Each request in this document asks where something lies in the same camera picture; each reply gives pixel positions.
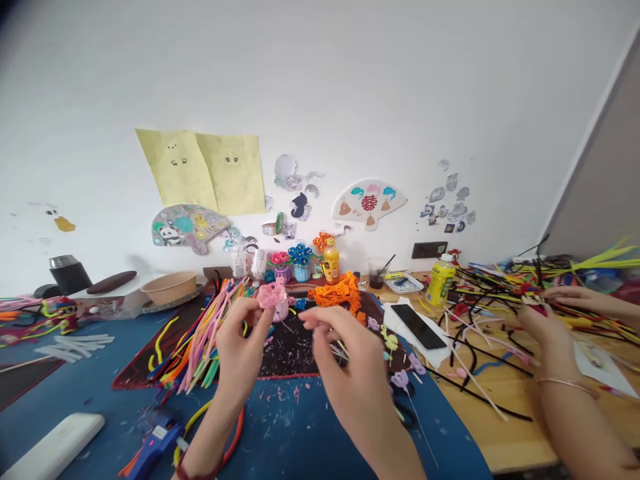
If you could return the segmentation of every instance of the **yellow paper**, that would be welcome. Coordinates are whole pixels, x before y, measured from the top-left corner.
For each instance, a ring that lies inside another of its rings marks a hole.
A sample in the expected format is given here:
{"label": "yellow paper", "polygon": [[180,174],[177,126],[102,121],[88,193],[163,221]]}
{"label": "yellow paper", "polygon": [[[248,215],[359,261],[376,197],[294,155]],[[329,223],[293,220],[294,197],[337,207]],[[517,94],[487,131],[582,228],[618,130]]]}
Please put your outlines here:
{"label": "yellow paper", "polygon": [[262,165],[255,135],[195,135],[209,168],[218,212],[266,213]]}
{"label": "yellow paper", "polygon": [[220,212],[209,169],[194,132],[140,129],[135,132],[164,206],[198,204]]}

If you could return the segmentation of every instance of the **white bottle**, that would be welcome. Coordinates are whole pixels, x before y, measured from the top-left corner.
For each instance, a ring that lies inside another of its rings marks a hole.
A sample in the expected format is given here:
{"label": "white bottle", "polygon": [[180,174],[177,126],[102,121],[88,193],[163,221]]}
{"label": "white bottle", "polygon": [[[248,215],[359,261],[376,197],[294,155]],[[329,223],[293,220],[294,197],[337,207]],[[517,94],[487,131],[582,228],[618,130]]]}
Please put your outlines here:
{"label": "white bottle", "polygon": [[251,278],[253,278],[253,287],[260,285],[260,280],[265,278],[267,271],[267,256],[264,250],[256,250],[253,254],[253,263],[251,264]]}
{"label": "white bottle", "polygon": [[246,250],[234,245],[231,250],[231,274],[235,279],[242,279],[249,273],[248,256]]}

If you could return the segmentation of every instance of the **yellow bottle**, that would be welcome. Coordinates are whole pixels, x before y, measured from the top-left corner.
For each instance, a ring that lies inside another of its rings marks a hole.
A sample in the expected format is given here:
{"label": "yellow bottle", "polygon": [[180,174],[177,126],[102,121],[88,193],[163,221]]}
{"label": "yellow bottle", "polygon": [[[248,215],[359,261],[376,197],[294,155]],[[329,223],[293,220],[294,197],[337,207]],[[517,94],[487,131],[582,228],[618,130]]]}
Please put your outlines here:
{"label": "yellow bottle", "polygon": [[335,285],[340,281],[340,252],[335,247],[335,239],[327,239],[324,256],[323,270],[325,272],[325,280],[327,285]]}
{"label": "yellow bottle", "polygon": [[453,255],[443,253],[431,270],[431,283],[427,289],[425,298],[430,304],[439,307],[447,301],[447,294],[451,281],[455,276],[455,265]]}

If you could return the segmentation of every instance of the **black phone screen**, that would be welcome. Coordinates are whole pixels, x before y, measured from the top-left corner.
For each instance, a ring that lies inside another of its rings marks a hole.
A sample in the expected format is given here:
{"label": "black phone screen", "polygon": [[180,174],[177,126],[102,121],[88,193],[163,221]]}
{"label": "black phone screen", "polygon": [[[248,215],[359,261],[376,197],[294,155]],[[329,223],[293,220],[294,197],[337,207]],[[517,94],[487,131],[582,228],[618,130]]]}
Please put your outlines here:
{"label": "black phone screen", "polygon": [[391,308],[426,350],[434,350],[447,346],[442,338],[438,337],[438,334],[431,330],[410,306],[392,305]]}

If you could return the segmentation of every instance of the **bracelet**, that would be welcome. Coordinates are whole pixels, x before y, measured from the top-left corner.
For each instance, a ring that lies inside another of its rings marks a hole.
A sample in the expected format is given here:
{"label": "bracelet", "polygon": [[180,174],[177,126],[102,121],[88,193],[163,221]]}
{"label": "bracelet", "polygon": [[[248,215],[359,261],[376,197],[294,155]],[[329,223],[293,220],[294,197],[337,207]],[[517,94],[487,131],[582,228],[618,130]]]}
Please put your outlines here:
{"label": "bracelet", "polygon": [[553,379],[553,378],[541,378],[541,379],[535,380],[536,383],[542,383],[546,381],[561,383],[562,385],[568,385],[570,387],[577,388],[578,390],[582,390],[583,392],[588,393],[590,396],[593,397],[594,400],[598,400],[600,398],[600,394],[595,389],[591,388],[588,385],[585,385],[584,383],[575,382],[573,380],[560,380],[560,379]]}
{"label": "bracelet", "polygon": [[175,467],[175,474],[178,476],[180,480],[215,480],[218,473],[220,473],[221,468],[216,467],[213,469],[211,473],[206,475],[196,475],[194,477],[190,477],[187,472],[185,472],[185,468],[182,466],[182,459],[185,457],[184,454],[180,456],[180,460],[178,460],[178,465]]}

